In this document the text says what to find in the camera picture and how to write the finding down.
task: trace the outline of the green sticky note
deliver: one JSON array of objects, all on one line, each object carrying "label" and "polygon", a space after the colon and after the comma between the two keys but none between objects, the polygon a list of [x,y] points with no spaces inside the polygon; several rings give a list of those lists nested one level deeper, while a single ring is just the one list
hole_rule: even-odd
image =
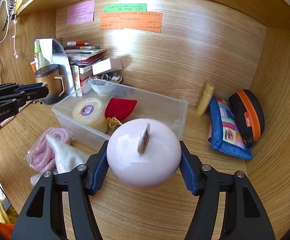
[{"label": "green sticky note", "polygon": [[105,5],[104,12],[147,11],[146,3],[122,3]]}]

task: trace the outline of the lid handle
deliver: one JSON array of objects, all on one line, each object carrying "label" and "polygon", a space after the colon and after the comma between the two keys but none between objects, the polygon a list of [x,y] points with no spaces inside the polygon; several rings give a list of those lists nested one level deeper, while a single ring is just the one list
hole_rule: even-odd
[{"label": "lid handle", "polygon": [[141,133],[140,140],[138,142],[137,152],[139,154],[143,154],[145,152],[147,143],[149,141],[149,130],[150,130],[150,124],[146,123],[145,128]]}]

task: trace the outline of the sticky note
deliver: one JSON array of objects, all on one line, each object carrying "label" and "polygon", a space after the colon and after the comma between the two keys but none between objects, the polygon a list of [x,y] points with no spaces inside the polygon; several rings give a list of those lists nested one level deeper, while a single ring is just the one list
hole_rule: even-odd
[{"label": "sticky note", "polygon": [[101,13],[100,29],[135,29],[160,33],[163,13],[112,12]]},{"label": "sticky note", "polygon": [[94,20],[95,0],[85,1],[67,9],[67,24],[92,22]]},{"label": "sticky note", "polygon": [[146,3],[122,3],[105,5],[104,12],[147,11]]}]

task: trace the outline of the orange sticky note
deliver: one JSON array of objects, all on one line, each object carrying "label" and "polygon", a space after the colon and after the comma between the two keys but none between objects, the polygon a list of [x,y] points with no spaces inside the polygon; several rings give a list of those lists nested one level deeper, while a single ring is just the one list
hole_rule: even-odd
[{"label": "orange sticky note", "polygon": [[100,29],[135,29],[160,33],[163,13],[158,12],[110,12],[101,13]]}]

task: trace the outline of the pink ceramic lid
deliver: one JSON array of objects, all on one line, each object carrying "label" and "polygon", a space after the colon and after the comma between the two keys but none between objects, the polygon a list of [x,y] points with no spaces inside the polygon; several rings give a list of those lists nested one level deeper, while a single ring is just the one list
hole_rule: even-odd
[{"label": "pink ceramic lid", "polygon": [[107,161],[123,183],[152,189],[177,170],[181,145],[167,125],[153,119],[135,119],[113,133],[107,146]]}]

